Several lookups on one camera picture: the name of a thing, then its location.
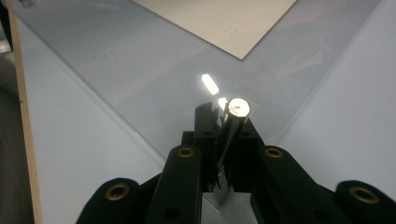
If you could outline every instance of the black mount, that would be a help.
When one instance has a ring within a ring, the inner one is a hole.
[[[396,203],[360,181],[336,192],[315,183],[280,147],[266,146],[250,119],[221,118],[212,104],[195,109],[193,132],[184,132],[163,172],[142,185],[130,179],[106,182],[85,205],[77,224],[201,223],[202,193],[219,185],[251,193],[258,223],[396,223]]]

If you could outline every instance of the white table surface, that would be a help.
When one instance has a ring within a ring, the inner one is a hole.
[[[396,2],[382,0],[276,143],[329,189],[359,179],[396,199],[394,21]],[[102,183],[119,176],[142,183],[164,160],[19,25],[43,221],[73,223]],[[229,222],[224,213],[205,206],[203,223]]]

